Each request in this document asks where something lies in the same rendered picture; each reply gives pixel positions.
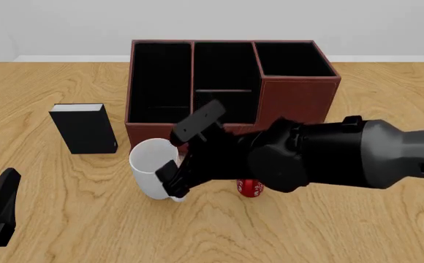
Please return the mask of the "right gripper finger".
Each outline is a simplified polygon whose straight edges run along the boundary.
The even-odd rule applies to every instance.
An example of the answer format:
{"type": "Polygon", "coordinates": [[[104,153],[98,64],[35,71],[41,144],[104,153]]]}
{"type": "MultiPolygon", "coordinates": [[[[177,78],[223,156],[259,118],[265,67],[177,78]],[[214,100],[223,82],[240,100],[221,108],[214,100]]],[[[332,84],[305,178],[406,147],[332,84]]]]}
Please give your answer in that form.
{"type": "Polygon", "coordinates": [[[158,168],[155,172],[157,178],[161,182],[170,182],[175,178],[175,175],[178,171],[178,166],[172,159],[169,160],[164,166],[158,168]]]}
{"type": "Polygon", "coordinates": [[[183,198],[189,193],[188,181],[183,177],[172,177],[162,185],[170,197],[183,198]]]}

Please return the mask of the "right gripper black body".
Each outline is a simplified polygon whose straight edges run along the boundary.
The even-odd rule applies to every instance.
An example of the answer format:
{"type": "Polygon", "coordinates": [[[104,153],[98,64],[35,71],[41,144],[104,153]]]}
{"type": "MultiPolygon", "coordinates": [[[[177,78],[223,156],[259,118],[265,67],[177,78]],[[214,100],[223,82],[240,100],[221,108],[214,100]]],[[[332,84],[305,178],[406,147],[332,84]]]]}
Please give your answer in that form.
{"type": "Polygon", "coordinates": [[[177,176],[187,179],[189,190],[211,180],[250,179],[247,156],[251,135],[235,135],[208,128],[186,143],[188,151],[177,176]]]}

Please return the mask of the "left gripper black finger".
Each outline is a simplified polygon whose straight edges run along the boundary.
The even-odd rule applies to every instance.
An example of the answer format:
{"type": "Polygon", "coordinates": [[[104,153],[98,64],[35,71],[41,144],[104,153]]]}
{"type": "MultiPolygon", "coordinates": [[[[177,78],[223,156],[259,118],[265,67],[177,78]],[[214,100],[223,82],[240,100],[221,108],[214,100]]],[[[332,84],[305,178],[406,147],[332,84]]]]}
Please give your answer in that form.
{"type": "Polygon", "coordinates": [[[21,175],[6,168],[0,175],[0,223],[15,224],[15,203],[21,175]]]}

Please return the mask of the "white mug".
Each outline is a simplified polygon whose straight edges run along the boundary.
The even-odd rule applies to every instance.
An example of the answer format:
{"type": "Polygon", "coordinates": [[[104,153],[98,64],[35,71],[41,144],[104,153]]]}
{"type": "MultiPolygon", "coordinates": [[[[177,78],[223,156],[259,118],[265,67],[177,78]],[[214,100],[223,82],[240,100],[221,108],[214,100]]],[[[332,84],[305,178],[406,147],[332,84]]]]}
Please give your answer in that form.
{"type": "Polygon", "coordinates": [[[185,197],[171,197],[164,190],[155,172],[168,161],[179,160],[178,149],[163,138],[144,140],[133,147],[129,154],[129,165],[140,190],[151,199],[185,201],[185,197]]]}

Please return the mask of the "red-brown desk caddy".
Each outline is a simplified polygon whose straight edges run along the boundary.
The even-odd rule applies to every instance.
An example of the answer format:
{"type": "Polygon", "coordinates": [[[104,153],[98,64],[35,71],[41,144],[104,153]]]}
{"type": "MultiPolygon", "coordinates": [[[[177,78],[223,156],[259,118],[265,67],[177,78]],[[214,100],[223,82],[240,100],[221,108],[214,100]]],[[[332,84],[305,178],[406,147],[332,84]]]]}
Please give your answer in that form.
{"type": "Polygon", "coordinates": [[[267,129],[277,118],[325,120],[340,74],[314,41],[132,41],[125,127],[137,145],[170,137],[177,122],[219,100],[227,131],[267,129]]]}

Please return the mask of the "flat plate on stalk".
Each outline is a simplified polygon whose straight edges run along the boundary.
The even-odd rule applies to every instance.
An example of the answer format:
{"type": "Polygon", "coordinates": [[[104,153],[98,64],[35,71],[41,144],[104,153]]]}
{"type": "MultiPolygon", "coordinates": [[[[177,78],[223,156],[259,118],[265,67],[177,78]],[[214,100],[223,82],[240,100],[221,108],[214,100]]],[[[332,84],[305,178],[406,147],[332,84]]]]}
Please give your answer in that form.
{"type": "Polygon", "coordinates": [[[203,107],[174,125],[170,132],[170,143],[176,147],[182,146],[198,137],[213,124],[217,124],[226,110],[218,100],[211,100],[203,107]]]}

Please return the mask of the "red printed tin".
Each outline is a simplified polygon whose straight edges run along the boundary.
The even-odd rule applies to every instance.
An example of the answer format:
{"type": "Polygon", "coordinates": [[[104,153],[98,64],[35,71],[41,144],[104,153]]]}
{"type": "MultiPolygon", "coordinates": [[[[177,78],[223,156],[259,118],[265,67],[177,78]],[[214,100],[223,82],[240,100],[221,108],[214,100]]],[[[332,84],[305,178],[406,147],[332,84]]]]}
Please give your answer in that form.
{"type": "Polygon", "coordinates": [[[264,185],[255,179],[237,179],[237,189],[245,197],[258,197],[264,190],[264,185]]]}

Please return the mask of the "black book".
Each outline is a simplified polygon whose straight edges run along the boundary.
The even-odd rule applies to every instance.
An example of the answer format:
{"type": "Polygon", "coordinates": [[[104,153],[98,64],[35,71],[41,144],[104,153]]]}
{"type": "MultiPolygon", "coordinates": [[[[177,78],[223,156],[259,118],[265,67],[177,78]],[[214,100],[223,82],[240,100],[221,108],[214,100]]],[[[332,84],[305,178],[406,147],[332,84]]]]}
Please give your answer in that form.
{"type": "Polygon", "coordinates": [[[102,103],[55,104],[49,113],[70,153],[116,153],[117,139],[102,103]]]}

